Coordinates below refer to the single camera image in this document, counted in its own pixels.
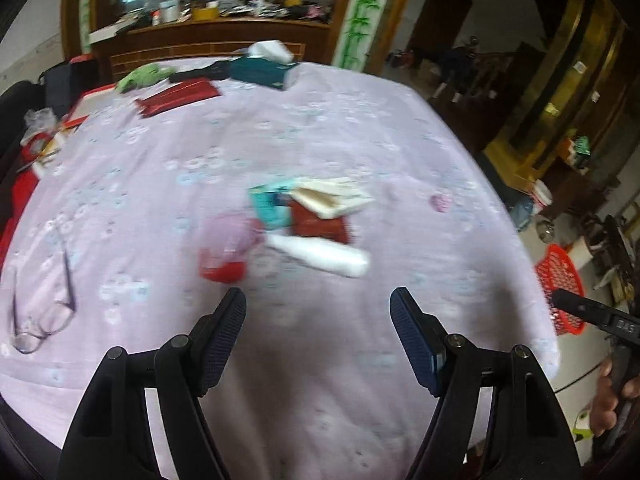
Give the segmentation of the person's right hand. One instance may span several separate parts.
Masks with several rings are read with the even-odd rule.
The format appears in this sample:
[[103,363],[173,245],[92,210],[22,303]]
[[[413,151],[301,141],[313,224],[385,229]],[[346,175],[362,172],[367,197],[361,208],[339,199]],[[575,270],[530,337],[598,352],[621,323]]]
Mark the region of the person's right hand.
[[[615,409],[620,402],[620,396],[612,387],[612,367],[610,358],[602,362],[596,394],[591,402],[589,426],[595,437],[600,437],[605,431],[613,429],[617,422]],[[628,400],[638,398],[639,389],[639,377],[635,377],[624,385],[621,397]]]

